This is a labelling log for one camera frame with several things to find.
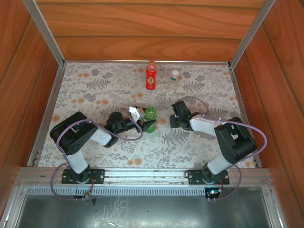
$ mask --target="wooden wall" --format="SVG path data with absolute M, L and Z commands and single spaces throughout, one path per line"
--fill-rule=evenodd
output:
M 304 224 L 303 25 L 302 0 L 277 0 L 235 69 L 249 122 L 268 136 L 262 165 L 295 228 Z
M 0 1 L 0 215 L 29 158 L 57 68 L 23 2 Z
M 67 60 L 230 61 L 264 0 L 37 0 Z

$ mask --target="wire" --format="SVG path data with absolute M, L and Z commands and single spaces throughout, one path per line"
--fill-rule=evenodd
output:
M 184 97 L 182 97 L 181 99 L 178 99 L 175 103 L 177 103 L 177 102 L 179 102 L 179 101 L 181 101 L 181 100 L 183 100 L 183 99 L 187 99 L 187 98 L 194 98 L 194 99 L 198 100 L 199 102 L 201 102 L 201 103 L 205 106 L 205 108 L 207 109 L 207 111 L 206 111 L 204 114 L 208 114 L 208 113 L 209 113 L 209 108 L 208 108 L 208 106 L 205 104 L 205 102 L 203 102 L 202 100 L 200 100 L 199 98 L 194 97 L 194 96 L 184 96 Z
M 53 193 L 55 196 L 57 196 L 57 197 L 58 197 L 59 199 L 61 199 L 61 200 L 78 201 L 77 199 L 67 198 L 67 197 L 61 196 L 61 195 L 57 194 L 57 193 L 55 192 L 55 190 L 54 190 L 54 179 L 55 179 L 56 173 L 58 172 L 58 170 L 60 169 L 60 167 L 62 167 L 62 166 L 64 166 L 64 165 L 67 166 L 66 163 L 63 163 L 63 164 L 59 165 L 59 166 L 55 169 L 55 171 L 53 172 L 52 177 L 51 177 L 51 182 L 50 182 L 51 191 L 52 191 L 52 193 Z M 91 187 L 89 188 L 88 192 L 89 192 L 89 191 L 92 192 L 93 186 L 94 186 L 94 179 L 92 178 L 92 184 L 91 184 Z M 99 196 L 99 197 L 95 197 L 95 196 L 94 196 L 94 197 L 87 197 L 87 198 L 84 198 L 84 197 L 83 197 L 83 198 L 81 199 L 81 201 L 84 201 L 84 200 L 92 200 L 92 199 L 98 199 L 98 198 L 102 198 L 102 197 L 104 197 L 104 196 Z
M 205 117 L 204 115 L 202 116 L 202 118 L 206 119 L 206 120 L 209 120 L 209 121 L 214 121 L 214 122 L 221 122 L 221 123 L 229 123 L 229 124 L 235 124 L 235 125 L 240 125 L 240 126 L 243 126 L 243 127 L 247 127 L 247 128 L 251 128 L 257 132 L 259 132 L 262 137 L 264 138 L 264 144 L 263 146 L 259 149 L 259 150 L 256 150 L 255 152 L 253 152 L 252 154 L 246 156 L 245 158 L 242 158 L 241 160 L 239 160 L 238 162 L 241 162 L 241 161 L 244 161 L 248 158 L 251 158 L 253 156 L 256 156 L 258 155 L 259 153 L 261 153 L 267 146 L 267 143 L 268 143 L 268 140 L 267 140 L 267 137 L 266 135 L 264 134 L 264 132 L 262 132 L 260 129 L 254 127 L 254 126 L 251 126 L 251 125 L 248 125 L 248 124 L 245 124 L 245 123 L 240 123 L 240 122 L 235 122 L 235 121 L 231 121 L 231 120 L 222 120 L 222 119 L 215 119 L 215 118 L 210 118 L 210 117 Z
M 237 165 L 233 165 L 233 166 L 236 167 L 238 169 L 238 172 L 239 172 L 239 181 L 237 183 L 237 186 L 228 195 L 226 195 L 224 197 L 221 197 L 221 198 L 217 198 L 217 199 L 214 198 L 214 202 L 215 201 L 221 201 L 221 200 L 224 200 L 224 199 L 227 199 L 227 198 L 231 197 L 237 191 L 237 189 L 239 188 L 239 186 L 241 184 L 241 181 L 242 181 L 242 171 Z
M 235 122 L 235 121 L 231 121 L 231 120 L 222 120 L 222 119 L 220 119 L 220 118 L 215 119 L 215 118 L 205 117 L 205 114 L 207 114 L 207 113 L 209 112 L 209 109 L 208 109 L 207 105 L 206 105 L 202 100 L 200 100 L 200 99 L 198 99 L 198 98 L 196 98 L 196 97 L 194 97 L 194 96 L 185 96 L 185 97 L 183 97 L 183 98 L 177 100 L 176 102 L 179 102 L 180 100 L 185 99 L 185 98 L 195 98 L 195 99 L 199 100 L 200 102 L 202 102 L 202 103 L 204 104 L 204 106 L 207 108 L 207 111 L 206 111 L 206 113 L 201 113 L 201 116 L 202 116 L 202 118 L 204 118 L 204 119 L 206 119 L 206 120 L 213 121 L 213 122 L 216 122 L 216 121 L 217 121 L 217 122 L 220 122 L 220 123 L 223 123 L 223 124 L 224 124 L 224 123 L 229 123 L 229 124 L 240 125 L 240 126 L 243 126 L 243 127 L 251 128 L 251 129 L 257 131 L 258 133 L 260 133 L 260 134 L 262 135 L 262 137 L 264 138 L 264 144 L 263 144 L 263 146 L 262 146 L 259 150 L 256 150 L 255 152 L 253 152 L 253 153 L 251 153 L 250 155 L 248 155 L 248 156 L 242 158 L 242 159 L 239 160 L 238 162 L 241 162 L 241 161 L 244 161 L 244 160 L 246 160 L 246 159 L 248 159 L 248 158 L 254 157 L 254 156 L 258 155 L 259 153 L 261 153 L 261 152 L 266 148 L 267 142 L 268 142 L 268 141 L 267 141 L 267 137 L 266 137 L 266 135 L 264 134 L 264 132 L 262 132 L 260 129 L 258 129 L 258 128 L 254 127 L 254 126 L 251 126 L 251 125 L 249 125 L 249 124 L 245 124 L 245 123 Z M 241 169 L 240 169 L 237 165 L 234 165 L 234 164 L 232 164 L 231 166 L 229 166 L 229 167 L 226 168 L 226 169 L 229 169 L 229 168 L 231 168 L 231 167 L 236 167 L 236 168 L 238 169 L 238 171 L 239 171 L 239 181 L 238 181 L 238 183 L 237 183 L 237 186 L 235 187 L 235 189 L 234 189 L 231 193 L 229 193 L 228 195 L 226 195 L 226 196 L 224 196 L 224 197 L 222 197 L 222 198 L 218 198 L 217 201 L 226 199 L 226 198 L 228 198 L 228 197 L 231 197 L 231 196 L 236 192 L 236 190 L 239 188 L 239 186 L 240 186 L 240 184 L 241 184 L 241 181 L 242 181 L 242 171 L 241 171 Z
M 85 119 L 85 120 L 79 120 L 79 121 L 76 121 L 75 123 L 72 123 L 71 125 L 69 125 L 60 135 L 59 137 L 57 138 L 57 141 L 56 141 L 56 146 L 58 148 L 58 150 L 61 152 L 62 156 L 64 157 L 64 159 L 66 160 L 67 162 L 67 168 L 70 169 L 71 168 L 71 164 L 70 164 L 70 161 L 68 160 L 67 158 L 67 155 L 65 154 L 65 152 L 63 151 L 63 149 L 60 147 L 59 143 L 60 143 L 60 140 L 62 139 L 62 137 L 64 136 L 64 134 L 70 130 L 72 127 L 74 127 L 75 125 L 77 124 L 80 124 L 80 123 L 83 123 L 83 122 L 88 122 L 88 123 L 93 123 L 95 124 L 97 127 L 101 128 L 102 130 L 104 130 L 105 132 L 108 132 L 110 135 L 114 136 L 114 137 L 117 137 L 119 139 L 122 139 L 122 140 L 126 140 L 126 141 L 135 141 L 135 140 L 138 140 L 140 139 L 142 136 L 143 136 L 143 131 L 141 129 L 141 127 L 137 124 L 137 122 L 135 120 L 133 120 L 133 118 L 129 115 L 128 115 L 128 118 L 135 124 L 135 126 L 140 130 L 140 133 L 141 135 L 135 139 L 128 139 L 128 138 L 123 138 L 117 134 L 114 134 L 112 132 L 110 132 L 109 130 L 105 129 L 104 126 L 102 126 L 101 124 L 98 124 L 96 123 L 94 120 L 89 120 L 89 119 Z
M 105 127 L 102 126 L 101 124 L 98 124 L 98 123 L 96 123 L 95 121 L 89 120 L 89 119 L 76 121 L 75 123 L 69 125 L 69 126 L 68 126 L 60 135 L 59 135 L 59 137 L 57 138 L 56 146 L 57 146 L 57 148 L 59 149 L 59 151 L 61 152 L 61 154 L 63 155 L 63 157 L 64 157 L 64 159 L 66 160 L 67 163 L 63 163 L 63 164 L 59 165 L 59 166 L 55 169 L 55 171 L 54 171 L 54 173 L 53 173 L 53 175 L 52 175 L 52 177 L 51 177 L 51 182 L 50 182 L 51 191 L 52 191 L 52 193 L 53 193 L 55 196 L 57 196 L 58 198 L 60 198 L 60 199 L 62 199 L 62 200 L 70 200 L 70 201 L 74 201 L 74 200 L 75 200 L 75 199 L 70 199 L 70 198 L 66 198 L 66 197 L 63 197 L 63 196 L 58 195 L 58 194 L 54 191 L 54 188 L 53 188 L 53 181 L 54 181 L 54 178 L 55 178 L 55 174 L 56 174 L 56 172 L 59 170 L 59 168 L 60 168 L 61 166 L 64 166 L 64 165 L 65 165 L 68 169 L 71 169 L 71 164 L 70 164 L 70 162 L 69 162 L 69 160 L 68 160 L 68 158 L 67 158 L 67 155 L 64 153 L 63 149 L 59 146 L 60 140 L 62 139 L 62 137 L 64 136 L 64 134 L 65 134 L 68 130 L 70 130 L 72 127 L 74 127 L 75 125 L 80 124 L 80 123 L 83 123 L 83 122 L 88 122 L 88 123 L 93 123 L 93 124 L 95 124 L 97 127 L 103 129 L 104 131 L 108 132 L 110 135 L 112 135 L 112 136 L 114 136 L 114 137 L 117 137 L 117 138 L 119 138 L 119 139 L 127 140 L 127 141 L 135 141 L 135 140 L 138 140 L 138 139 L 140 139 L 140 138 L 143 136 L 143 131 L 142 131 L 141 127 L 138 125 L 138 123 L 137 123 L 135 120 L 133 120 L 133 118 L 132 118 L 128 113 L 127 113 L 127 115 L 128 115 L 128 118 L 129 118 L 129 119 L 135 124 L 135 126 L 140 130 L 141 135 L 140 135 L 139 137 L 135 138 L 135 139 L 123 138 L 123 137 L 121 137 L 121 136 L 119 136 L 119 135 L 117 135 L 117 134 L 114 134 L 114 133 L 110 132 L 109 130 L 105 129 Z M 89 180 L 89 178 L 88 178 L 85 182 L 78 182 L 78 181 L 77 181 L 77 183 L 85 184 L 85 183 L 88 182 L 88 180 Z M 93 186 L 94 186 L 94 179 L 92 178 L 91 191 L 93 190 Z

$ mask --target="small white bottle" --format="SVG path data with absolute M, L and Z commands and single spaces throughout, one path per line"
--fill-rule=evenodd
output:
M 170 79 L 168 81 L 168 92 L 169 93 L 176 93 L 177 87 L 178 87 L 178 79 L 177 76 L 179 75 L 179 72 L 177 70 L 173 70 L 170 76 Z

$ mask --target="floral tablecloth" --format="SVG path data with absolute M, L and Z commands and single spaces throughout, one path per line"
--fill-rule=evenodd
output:
M 111 148 L 89 140 L 82 148 L 91 167 L 199 168 L 220 153 L 217 139 L 206 133 L 171 129 L 171 105 L 184 96 L 196 96 L 209 106 L 208 116 L 240 116 L 228 66 L 157 65 L 156 89 L 145 89 L 145 64 L 68 63 L 49 131 L 77 111 L 105 124 L 111 112 L 125 113 L 129 106 L 153 106 L 158 113 L 157 128 L 137 141 L 119 140 Z M 177 93 L 166 89 L 170 73 L 179 71 Z M 204 112 L 195 99 L 185 100 L 191 112 Z M 58 166 L 64 162 L 55 143 L 45 141 L 39 166 Z M 135 130 L 122 133 L 137 137 Z M 249 159 L 241 167 L 254 167 Z

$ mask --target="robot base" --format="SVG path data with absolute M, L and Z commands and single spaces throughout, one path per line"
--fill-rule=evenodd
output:
M 203 170 L 187 170 L 185 172 L 186 177 L 188 178 L 189 184 L 229 184 L 229 177 L 227 170 L 223 170 L 217 174 L 217 179 L 208 183 L 204 180 Z
M 88 181 L 85 184 L 92 184 L 92 179 L 90 176 L 92 176 L 94 180 L 94 184 L 103 184 L 105 179 L 105 170 L 102 169 L 90 169 L 89 171 L 89 177 Z M 83 184 L 80 183 L 79 174 L 76 174 L 72 169 L 63 170 L 61 183 L 62 184 Z

